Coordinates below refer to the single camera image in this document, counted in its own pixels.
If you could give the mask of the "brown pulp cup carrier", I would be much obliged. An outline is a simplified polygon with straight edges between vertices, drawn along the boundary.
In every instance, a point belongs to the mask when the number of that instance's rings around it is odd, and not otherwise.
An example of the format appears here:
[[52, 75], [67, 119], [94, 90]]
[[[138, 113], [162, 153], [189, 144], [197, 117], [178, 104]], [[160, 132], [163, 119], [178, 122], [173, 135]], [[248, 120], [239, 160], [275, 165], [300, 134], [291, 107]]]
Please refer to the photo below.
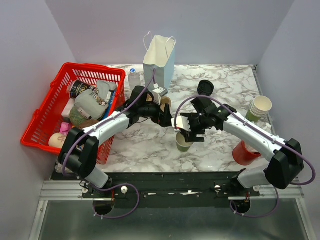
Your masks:
[[[160, 102], [160, 105], [164, 105], [164, 104], [169, 104], [170, 109], [171, 109], [172, 101], [166, 95], [161, 98], [161, 102]], [[149, 115], [155, 115], [155, 114], [159, 113], [160, 105], [158, 105], [157, 103], [154, 102], [153, 93], [152, 93], [152, 91], [149, 91], [147, 93], [146, 105], [145, 105], [145, 109], [146, 109], [147, 113]]]

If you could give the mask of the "green paper cup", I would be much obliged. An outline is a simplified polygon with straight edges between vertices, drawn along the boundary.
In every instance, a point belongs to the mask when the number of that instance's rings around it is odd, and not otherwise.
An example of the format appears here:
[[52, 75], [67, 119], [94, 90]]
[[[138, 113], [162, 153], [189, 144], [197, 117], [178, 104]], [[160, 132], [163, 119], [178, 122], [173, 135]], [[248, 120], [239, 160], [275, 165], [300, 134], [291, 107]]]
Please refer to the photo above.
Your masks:
[[180, 152], [187, 152], [193, 145], [193, 142], [186, 142], [185, 137], [178, 132], [175, 137], [176, 147]]

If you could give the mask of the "light blue paper bag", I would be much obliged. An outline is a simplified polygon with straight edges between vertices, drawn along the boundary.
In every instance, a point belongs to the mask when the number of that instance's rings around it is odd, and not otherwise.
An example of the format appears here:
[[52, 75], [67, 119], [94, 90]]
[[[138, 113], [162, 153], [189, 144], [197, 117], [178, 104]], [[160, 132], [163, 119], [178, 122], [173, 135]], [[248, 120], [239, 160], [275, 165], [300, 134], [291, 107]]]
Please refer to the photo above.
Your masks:
[[143, 59], [143, 73], [148, 89], [154, 89], [150, 80], [155, 71], [155, 82], [159, 87], [169, 90], [175, 71], [175, 37], [152, 35], [149, 31], [143, 38], [146, 54]]

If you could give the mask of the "stack of green paper cups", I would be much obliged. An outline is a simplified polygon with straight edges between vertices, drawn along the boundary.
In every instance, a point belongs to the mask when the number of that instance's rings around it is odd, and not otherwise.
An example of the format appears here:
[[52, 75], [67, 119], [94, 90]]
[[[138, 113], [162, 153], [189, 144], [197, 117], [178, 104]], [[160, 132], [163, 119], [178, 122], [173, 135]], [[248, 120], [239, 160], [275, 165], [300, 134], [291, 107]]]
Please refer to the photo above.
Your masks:
[[258, 122], [272, 109], [272, 102], [266, 96], [257, 96], [250, 104], [245, 116], [250, 122]]

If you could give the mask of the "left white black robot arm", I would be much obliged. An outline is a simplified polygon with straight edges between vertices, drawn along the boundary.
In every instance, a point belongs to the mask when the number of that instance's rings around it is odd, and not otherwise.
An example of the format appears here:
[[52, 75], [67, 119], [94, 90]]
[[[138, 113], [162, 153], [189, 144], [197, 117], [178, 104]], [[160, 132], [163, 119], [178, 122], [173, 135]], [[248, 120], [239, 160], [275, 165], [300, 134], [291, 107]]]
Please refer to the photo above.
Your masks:
[[58, 163], [94, 185], [93, 191], [99, 197], [107, 197], [111, 191], [108, 183], [110, 178], [96, 166], [100, 146], [136, 124], [140, 118], [149, 118], [161, 127], [170, 127], [170, 105], [161, 105], [161, 99], [167, 93], [166, 88], [157, 84], [152, 91], [136, 86], [130, 98], [105, 120], [84, 129], [75, 127], [70, 130], [58, 156]]

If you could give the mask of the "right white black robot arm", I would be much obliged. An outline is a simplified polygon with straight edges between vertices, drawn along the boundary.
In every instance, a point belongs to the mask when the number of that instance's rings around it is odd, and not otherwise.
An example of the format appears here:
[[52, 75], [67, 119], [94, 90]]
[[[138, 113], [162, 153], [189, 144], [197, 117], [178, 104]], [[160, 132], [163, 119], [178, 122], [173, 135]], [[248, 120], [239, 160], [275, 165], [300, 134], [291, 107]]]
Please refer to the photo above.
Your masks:
[[233, 107], [210, 96], [189, 97], [195, 113], [176, 112], [172, 127], [186, 142], [203, 142], [207, 129], [225, 131], [258, 151], [268, 165], [239, 171], [230, 183], [230, 191], [241, 196], [254, 186], [272, 185], [284, 190], [304, 169], [301, 145], [295, 139], [285, 140], [248, 121]]

